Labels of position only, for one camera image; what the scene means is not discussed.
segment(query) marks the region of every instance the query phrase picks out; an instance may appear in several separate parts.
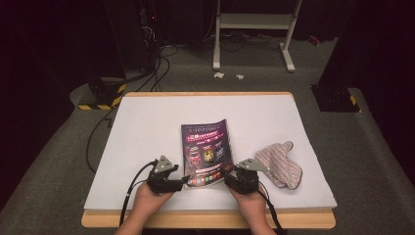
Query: wrist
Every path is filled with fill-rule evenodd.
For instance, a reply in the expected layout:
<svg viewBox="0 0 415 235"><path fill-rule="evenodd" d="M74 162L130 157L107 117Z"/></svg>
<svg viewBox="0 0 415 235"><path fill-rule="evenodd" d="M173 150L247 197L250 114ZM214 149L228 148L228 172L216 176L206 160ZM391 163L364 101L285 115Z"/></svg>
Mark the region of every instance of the wrist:
<svg viewBox="0 0 415 235"><path fill-rule="evenodd" d="M133 211L128 218L144 226L144 224L151 216L151 214L145 212Z"/></svg>
<svg viewBox="0 0 415 235"><path fill-rule="evenodd" d="M116 235L137 235L141 234L144 228L144 224L147 221L147 217L139 213L132 212L116 231Z"/></svg>
<svg viewBox="0 0 415 235"><path fill-rule="evenodd" d="M269 235L275 234L275 231L269 226L268 221L266 218L253 218L247 220L248 225L250 226L251 233L253 235Z"/></svg>

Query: cable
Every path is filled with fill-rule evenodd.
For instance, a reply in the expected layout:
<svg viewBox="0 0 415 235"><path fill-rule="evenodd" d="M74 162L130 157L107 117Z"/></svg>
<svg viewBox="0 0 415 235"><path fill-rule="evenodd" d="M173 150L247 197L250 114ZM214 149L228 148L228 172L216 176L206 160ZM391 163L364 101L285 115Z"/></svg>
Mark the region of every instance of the cable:
<svg viewBox="0 0 415 235"><path fill-rule="evenodd" d="M210 26L208 27L207 34L203 37L203 40L206 40L208 38L208 34L210 33L211 27L213 26L214 16L215 16L215 9L216 9L216 2L217 1L215 1L215 0L213 1L213 8L212 8L212 11L211 11Z"/></svg>
<svg viewBox="0 0 415 235"><path fill-rule="evenodd" d="M160 85L158 84L158 79L159 79L159 76L156 73L156 76L155 76L155 84L152 86L152 89L150 91L153 91L154 88L156 88L155 91L158 91L158 88L160 88Z"/></svg>
<svg viewBox="0 0 415 235"><path fill-rule="evenodd" d="M111 114L114 110L116 110L117 108L118 108L118 107L115 107L115 108L113 108L112 110L110 110L110 111L109 111L106 115L104 115L104 116L100 119L100 121L98 121L98 123L95 125L94 129L92 130L91 134L89 135L88 142L86 143L86 153L85 153L86 163L88 164L89 169L90 169L92 172L94 172L94 173L96 173L96 172L97 172L97 170L96 170L96 169L94 169L94 168L92 167L91 163L89 162L89 145L91 144L91 139L92 139L92 136L94 135L95 130L97 130L98 125L100 125L100 124L101 124L101 122L102 122L104 119L107 119L107 116L108 116L108 115L110 115L110 114Z"/></svg>
<svg viewBox="0 0 415 235"><path fill-rule="evenodd" d="M220 47L224 50L224 51L228 51L228 52L236 52L236 51L240 51L240 50L242 50L244 47L245 47L245 45L247 45L247 39L245 39L245 37L243 37L243 36L240 36L240 37L235 37L235 36L231 36L230 37L230 39L232 39L232 40L234 40L234 41L229 41L229 40L227 40L227 41L229 41L229 42L231 42L231 43L233 43L233 42L236 42L236 43L240 43L241 41L242 41L242 45L239 47L239 48L237 48L237 49L233 49L233 50L231 50L231 49L226 49L225 47L224 47L224 43L223 44L220 44Z"/></svg>
<svg viewBox="0 0 415 235"><path fill-rule="evenodd" d="M170 47L175 48L176 50L175 50L173 53L171 53L171 54L162 55L163 57L170 57L170 56L173 56L173 55L175 55L175 54L179 51L179 47L178 47L178 46L176 46L176 45L168 45L168 46L164 46L164 47L162 47L162 48L161 48L161 50L163 51L165 48L170 48Z"/></svg>
<svg viewBox="0 0 415 235"><path fill-rule="evenodd" d="M154 67L151 67L148 71L146 71L146 72L145 72L145 73L143 73L143 74L136 75L136 76L134 76L134 77L131 77L131 78L126 79L123 83L129 83L129 82L131 82L131 81L140 80L140 79L142 79L142 78L144 78L144 77L148 76L148 75L149 75L150 73L152 73L152 72L154 72Z"/></svg>
<svg viewBox="0 0 415 235"><path fill-rule="evenodd" d="M247 39L247 44L248 45L270 45L270 44L278 43L278 42L280 42L283 39L283 37L272 37L272 36L270 36L268 39L263 38L263 39L266 39L263 42L253 42L253 41L250 41L250 39L253 39L253 38L260 38L260 37L250 37L250 38L248 38Z"/></svg>
<svg viewBox="0 0 415 235"><path fill-rule="evenodd" d="M144 183L144 182L147 182L147 179L143 179L143 180L141 180L141 181L138 181L137 183L135 183L132 187L134 188L135 186L137 186L137 184L139 184L139 183Z"/></svg>
<svg viewBox="0 0 415 235"><path fill-rule="evenodd" d="M154 160L152 162L149 162L147 164L145 164L138 172L137 174L134 176L134 179L131 181L130 186L128 187L127 190L127 194L125 195L125 199L124 199L124 204L122 205L122 211L121 211L121 215L119 217L119 226L121 226L124 223L124 217L125 217L125 211L127 210L127 206L128 206L128 201L129 201L129 197L131 196L131 192L132 189L134 188L135 185L137 185L135 183L135 180L138 178L138 176L141 174L141 172L143 172L143 170L145 168L147 168L148 166L152 165L155 166L157 164L157 160Z"/></svg>
<svg viewBox="0 0 415 235"><path fill-rule="evenodd" d="M268 192L266 191L266 188L261 183L262 188L265 190L266 194L268 195ZM275 211L274 205L272 205L271 201L269 200L269 195L265 196L259 189L256 190L256 192L259 193L260 196L265 200L266 204L269 207L269 211L271 212L272 219L274 220L275 225L277 225L277 234L279 235L286 235L287 231L283 229L280 222L278 221L277 212Z"/></svg>
<svg viewBox="0 0 415 235"><path fill-rule="evenodd" d="M156 83L153 85L151 91L153 91L153 89L157 86L160 85L160 81L164 78L164 76L168 73L168 71L170 70L170 61L164 57L160 57L160 59L163 59L167 62L167 70L162 74L162 76L156 80Z"/></svg>
<svg viewBox="0 0 415 235"><path fill-rule="evenodd" d="M160 63L159 63L159 65L158 65L158 67L155 69L155 70L152 70L152 71L154 71L153 72L153 75L152 76L150 76L145 82L144 82L144 84L142 84L137 90L135 90L135 92L138 92L138 91L140 91L152 78L153 78L153 76L156 74L156 72L157 72L157 70L159 69L159 67L160 67ZM147 76L148 74L150 74L150 72L146 72L145 74L142 74L142 75L139 75L139 76L136 76L136 77L133 77L133 78L131 78L131 79L129 79L129 81L132 81L132 79L135 79L135 80L138 80L138 79L141 79L141 78L144 78L145 76ZM95 125L95 127L94 127L94 129L92 130L92 132L91 132L91 134L89 135L89 138L88 138L88 142L86 143L86 150L85 150L85 160L86 160L86 163L87 163L87 165L88 165L88 168L93 172L93 173L96 173L97 172L97 170L94 168L94 167L92 167L92 165L91 165L91 163L90 163L90 161L89 161L89 146L90 146L90 144L91 144L91 140L92 140L92 136L94 135L94 133L95 133L95 131L97 130L97 128L98 128L98 126L101 124L101 122L103 121L103 120L105 120L105 119L108 119L107 117L113 112L113 111L115 111L116 109L118 109L118 106L117 107L115 107L115 108L113 108L112 110L110 110L106 115L104 115L99 121L98 121L98 123Z"/></svg>

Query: patterned glove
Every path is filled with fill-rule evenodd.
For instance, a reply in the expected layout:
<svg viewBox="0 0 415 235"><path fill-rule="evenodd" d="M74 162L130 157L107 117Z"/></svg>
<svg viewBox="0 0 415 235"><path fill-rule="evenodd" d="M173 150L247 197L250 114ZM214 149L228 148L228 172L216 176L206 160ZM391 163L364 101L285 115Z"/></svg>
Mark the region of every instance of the patterned glove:
<svg viewBox="0 0 415 235"><path fill-rule="evenodd" d="M300 185L301 166L287 157L293 146L291 141L284 144L276 143L258 151L255 155L259 162L269 167L270 170L265 172L265 175L279 188L296 189Z"/></svg>

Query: white paper scrap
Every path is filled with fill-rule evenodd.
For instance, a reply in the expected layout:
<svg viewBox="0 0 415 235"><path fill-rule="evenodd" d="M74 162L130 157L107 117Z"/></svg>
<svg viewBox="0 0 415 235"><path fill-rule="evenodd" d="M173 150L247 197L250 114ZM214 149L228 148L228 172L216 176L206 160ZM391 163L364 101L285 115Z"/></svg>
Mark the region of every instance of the white paper scrap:
<svg viewBox="0 0 415 235"><path fill-rule="evenodd" d="M223 78L223 75L224 75L225 73L222 73L222 72L217 72L217 73L215 73L214 74L214 77L219 77L219 78Z"/></svg>

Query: white stand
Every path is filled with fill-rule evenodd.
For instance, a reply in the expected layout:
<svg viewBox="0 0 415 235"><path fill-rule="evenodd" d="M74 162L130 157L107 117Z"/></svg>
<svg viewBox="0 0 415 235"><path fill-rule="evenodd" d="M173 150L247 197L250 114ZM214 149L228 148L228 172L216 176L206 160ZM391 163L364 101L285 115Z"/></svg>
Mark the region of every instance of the white stand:
<svg viewBox="0 0 415 235"><path fill-rule="evenodd" d="M294 72L296 69L291 59L288 47L299 16L302 0L297 0L292 14L221 14L220 0L217 0L216 32L213 52L213 69L220 70L220 29L221 28L256 28L256 29L285 29L287 36L285 42L280 43L287 70Z"/></svg>

